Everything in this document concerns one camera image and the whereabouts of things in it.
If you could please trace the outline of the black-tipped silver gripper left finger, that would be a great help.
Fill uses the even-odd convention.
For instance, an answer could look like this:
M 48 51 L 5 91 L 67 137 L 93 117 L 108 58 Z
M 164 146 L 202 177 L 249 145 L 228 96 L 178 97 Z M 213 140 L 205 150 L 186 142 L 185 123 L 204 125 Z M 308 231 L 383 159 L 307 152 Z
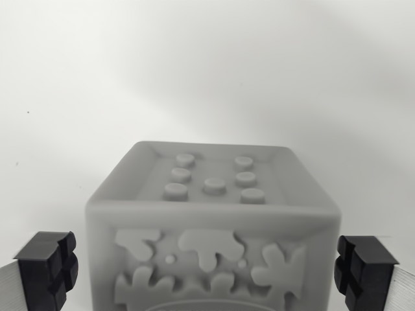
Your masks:
M 74 232 L 38 231 L 1 265 L 1 310 L 61 310 L 78 277 Z

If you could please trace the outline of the black-tipped silver gripper right finger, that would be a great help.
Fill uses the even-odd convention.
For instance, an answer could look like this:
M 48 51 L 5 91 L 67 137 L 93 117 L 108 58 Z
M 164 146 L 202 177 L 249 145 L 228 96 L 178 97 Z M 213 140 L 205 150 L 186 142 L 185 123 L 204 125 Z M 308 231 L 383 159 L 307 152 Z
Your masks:
M 338 238 L 334 280 L 348 310 L 414 310 L 414 239 Z

